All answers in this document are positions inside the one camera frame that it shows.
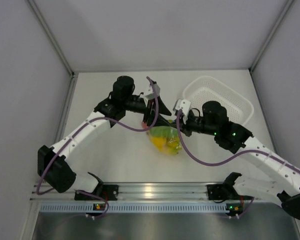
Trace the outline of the clear zip top bag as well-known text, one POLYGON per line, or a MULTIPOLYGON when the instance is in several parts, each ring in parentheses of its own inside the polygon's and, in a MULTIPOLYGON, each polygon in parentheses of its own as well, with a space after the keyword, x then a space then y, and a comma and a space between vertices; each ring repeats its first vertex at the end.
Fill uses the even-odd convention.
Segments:
POLYGON ((146 135, 159 153, 167 156, 177 156, 183 150, 183 147, 177 129, 171 126, 174 121, 168 119, 167 122, 168 124, 163 126, 152 127, 146 131, 146 135))

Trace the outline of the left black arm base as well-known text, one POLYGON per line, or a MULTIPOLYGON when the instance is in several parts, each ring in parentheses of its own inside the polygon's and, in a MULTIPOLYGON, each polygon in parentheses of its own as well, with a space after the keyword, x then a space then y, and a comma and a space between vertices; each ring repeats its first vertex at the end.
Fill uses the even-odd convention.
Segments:
MULTIPOLYGON (((119 186, 117 184, 104 184, 102 188, 98 188, 92 194, 106 201, 117 201, 119 186)), ((86 194, 76 192, 74 195, 75 201, 96 201, 97 199, 86 194)))

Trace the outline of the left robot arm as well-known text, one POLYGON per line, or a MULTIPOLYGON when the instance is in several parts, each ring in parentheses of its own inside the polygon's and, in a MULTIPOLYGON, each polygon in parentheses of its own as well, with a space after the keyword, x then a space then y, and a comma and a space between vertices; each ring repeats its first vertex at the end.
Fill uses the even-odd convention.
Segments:
POLYGON ((37 173, 40 176, 36 193, 43 195, 41 184, 47 182, 58 193, 69 190, 85 191, 92 200, 103 194, 103 182, 96 175, 76 172, 73 167, 81 150, 99 135, 120 125, 133 132, 147 132, 159 121, 160 115, 171 112, 160 98, 160 87, 147 77, 149 87, 139 95, 134 94, 134 79, 127 75, 117 78, 108 97, 102 100, 89 116, 69 135, 48 147, 43 145, 37 152, 37 173), (143 115, 145 128, 133 128, 121 122, 127 112, 143 115))

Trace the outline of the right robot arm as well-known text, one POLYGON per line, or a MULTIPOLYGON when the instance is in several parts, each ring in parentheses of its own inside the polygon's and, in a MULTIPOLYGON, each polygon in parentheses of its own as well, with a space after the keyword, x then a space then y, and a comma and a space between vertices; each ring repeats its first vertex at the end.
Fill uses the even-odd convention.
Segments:
POLYGON ((220 184, 223 197, 227 200, 239 196, 261 199, 276 204, 288 215, 300 220, 299 168, 267 148, 247 128, 230 121, 226 108, 217 101, 204 103, 201 116, 193 114, 191 102, 185 99, 177 100, 173 110, 179 136, 185 134, 189 137, 192 133, 210 135, 219 147, 233 154, 212 164, 213 167, 242 157, 271 178, 271 181, 258 180, 232 172, 220 184))

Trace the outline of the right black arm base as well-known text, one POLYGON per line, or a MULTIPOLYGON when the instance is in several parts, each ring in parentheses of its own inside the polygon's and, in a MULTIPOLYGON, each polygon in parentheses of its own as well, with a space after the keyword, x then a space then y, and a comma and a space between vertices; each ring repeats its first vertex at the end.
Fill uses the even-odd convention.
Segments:
POLYGON ((236 200, 239 195, 232 186, 226 184, 208 184, 208 199, 212 201, 236 200))

